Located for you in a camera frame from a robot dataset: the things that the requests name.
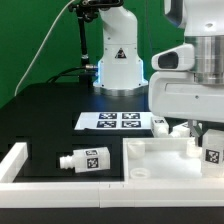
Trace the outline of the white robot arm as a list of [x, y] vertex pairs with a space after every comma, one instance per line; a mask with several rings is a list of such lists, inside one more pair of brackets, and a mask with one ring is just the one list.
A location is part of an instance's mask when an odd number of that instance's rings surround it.
[[185, 30], [184, 43], [152, 57], [149, 80], [137, 52], [135, 15], [108, 1], [99, 12], [104, 53], [96, 91], [126, 96], [147, 87], [157, 116], [224, 123], [224, 0], [164, 0], [167, 20]]

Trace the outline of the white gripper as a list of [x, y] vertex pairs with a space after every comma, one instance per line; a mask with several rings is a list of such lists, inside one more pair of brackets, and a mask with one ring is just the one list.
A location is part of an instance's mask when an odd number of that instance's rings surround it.
[[188, 119], [195, 145], [199, 121], [224, 122], [224, 85], [201, 85], [189, 72], [155, 72], [149, 81], [149, 109], [157, 116]]

